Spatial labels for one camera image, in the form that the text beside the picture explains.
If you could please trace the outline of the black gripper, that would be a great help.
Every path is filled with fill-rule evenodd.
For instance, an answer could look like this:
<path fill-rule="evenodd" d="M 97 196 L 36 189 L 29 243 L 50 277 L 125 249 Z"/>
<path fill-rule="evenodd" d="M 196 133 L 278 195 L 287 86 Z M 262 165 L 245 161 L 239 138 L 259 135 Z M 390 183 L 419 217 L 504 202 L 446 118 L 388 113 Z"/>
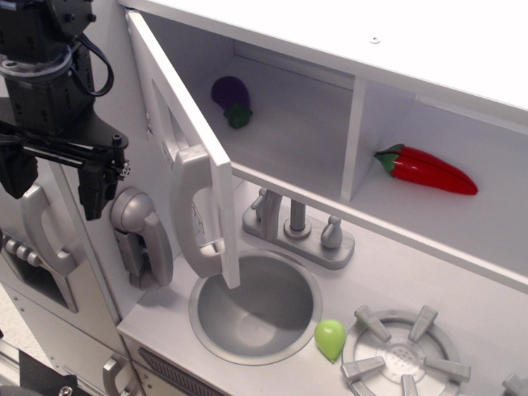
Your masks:
<path fill-rule="evenodd" d="M 128 138 L 97 115 L 95 98 L 86 93 L 75 73 L 5 79 L 16 126 L 51 153 L 81 167 L 78 194 L 85 218 L 100 219 L 106 204 L 115 198 L 118 180 L 130 173 L 125 159 Z M 1 149 L 1 184 L 7 194 L 22 198 L 37 177 L 36 158 Z"/>

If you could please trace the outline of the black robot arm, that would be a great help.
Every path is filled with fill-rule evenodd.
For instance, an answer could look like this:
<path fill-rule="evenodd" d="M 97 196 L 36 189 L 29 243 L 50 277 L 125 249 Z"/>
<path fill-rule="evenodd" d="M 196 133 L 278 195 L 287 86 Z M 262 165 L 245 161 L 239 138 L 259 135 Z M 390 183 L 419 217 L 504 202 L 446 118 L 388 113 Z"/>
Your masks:
<path fill-rule="evenodd" d="M 84 33 L 96 19 L 89 1 L 1 3 L 1 184 L 20 199 L 38 159 L 73 167 L 88 220 L 101 217 L 129 171 L 127 137 L 94 109 L 114 82 L 109 69 L 103 87 L 94 85 L 91 57 L 110 63 Z"/>

